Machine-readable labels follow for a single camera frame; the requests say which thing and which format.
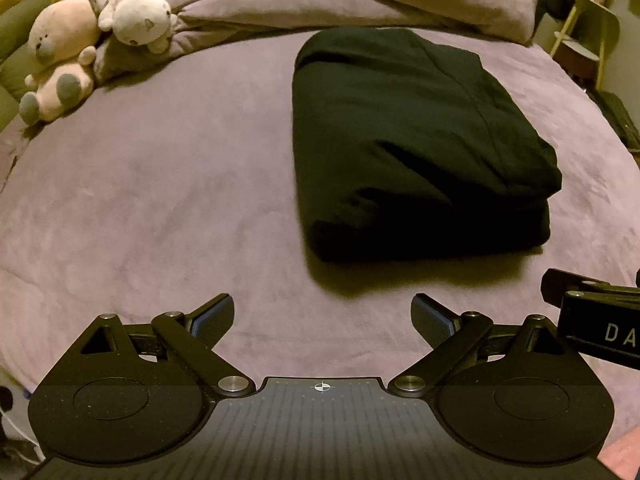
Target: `table leg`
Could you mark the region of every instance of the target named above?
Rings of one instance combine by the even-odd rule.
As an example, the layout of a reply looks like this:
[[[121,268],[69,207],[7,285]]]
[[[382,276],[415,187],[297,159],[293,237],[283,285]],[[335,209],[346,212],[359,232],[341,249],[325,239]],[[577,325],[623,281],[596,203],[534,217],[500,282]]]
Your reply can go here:
[[[604,55],[607,41],[607,15],[602,13],[600,22],[600,52],[598,53],[598,76],[596,77],[596,90],[602,86],[602,75],[604,74]]]
[[[575,20],[577,18],[578,18],[578,3],[576,3],[571,8],[571,12],[569,12],[569,16],[567,17],[566,21],[564,22],[564,25],[562,26],[560,35],[556,39],[556,42],[554,43],[554,46],[551,49],[551,52],[549,53],[552,59],[553,59],[553,56],[556,55],[556,51],[558,50],[558,47],[560,47],[560,44],[564,41],[564,37],[567,35],[570,28],[573,28],[573,26],[575,25]]]

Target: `metal screw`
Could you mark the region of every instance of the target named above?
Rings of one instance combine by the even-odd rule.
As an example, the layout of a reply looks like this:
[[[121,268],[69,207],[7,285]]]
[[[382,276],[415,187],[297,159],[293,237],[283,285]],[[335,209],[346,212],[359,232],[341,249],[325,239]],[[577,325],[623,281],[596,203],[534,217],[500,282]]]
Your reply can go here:
[[[226,392],[239,392],[249,386],[249,380],[246,377],[237,375],[229,375],[218,381],[218,387]]]
[[[394,380],[394,385],[403,392],[418,392],[427,384],[424,379],[415,375],[403,375]]]

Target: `white letter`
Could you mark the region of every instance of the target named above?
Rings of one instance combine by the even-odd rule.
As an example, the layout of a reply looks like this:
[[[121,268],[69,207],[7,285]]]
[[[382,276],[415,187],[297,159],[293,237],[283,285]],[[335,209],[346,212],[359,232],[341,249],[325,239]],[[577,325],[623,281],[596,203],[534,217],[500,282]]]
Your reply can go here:
[[[625,342],[623,342],[623,345],[626,345],[627,343],[631,343],[631,346],[633,348],[636,347],[636,329],[632,328],[631,332],[629,332],[629,335],[626,336]]]
[[[611,332],[611,329],[614,329],[616,332],[613,335],[613,337],[609,337],[609,332]],[[607,326],[607,335],[604,336],[604,339],[606,339],[607,341],[615,341],[616,338],[618,337],[618,326],[614,325],[613,323],[609,323],[609,326]]]

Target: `green headboard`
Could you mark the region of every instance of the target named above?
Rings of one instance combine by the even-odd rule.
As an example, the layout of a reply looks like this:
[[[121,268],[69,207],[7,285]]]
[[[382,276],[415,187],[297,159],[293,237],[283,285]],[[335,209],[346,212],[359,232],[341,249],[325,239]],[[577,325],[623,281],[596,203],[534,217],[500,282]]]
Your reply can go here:
[[[0,132],[18,113],[27,91],[24,78],[33,71],[26,42],[31,25],[54,0],[23,0],[0,15]]]

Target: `triangular cutout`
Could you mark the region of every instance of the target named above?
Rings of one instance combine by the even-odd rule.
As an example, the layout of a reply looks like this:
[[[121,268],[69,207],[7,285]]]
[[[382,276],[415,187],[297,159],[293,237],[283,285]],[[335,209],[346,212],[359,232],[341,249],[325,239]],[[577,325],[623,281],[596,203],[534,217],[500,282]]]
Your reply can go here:
[[[101,354],[104,352],[111,352],[114,350],[113,337],[107,327],[101,326],[95,331],[94,335],[89,342],[82,348],[81,354]]]
[[[537,352],[539,354],[564,354],[564,350],[562,350],[562,347],[560,346],[558,340],[546,328],[538,329],[536,342],[534,343],[531,351]]]

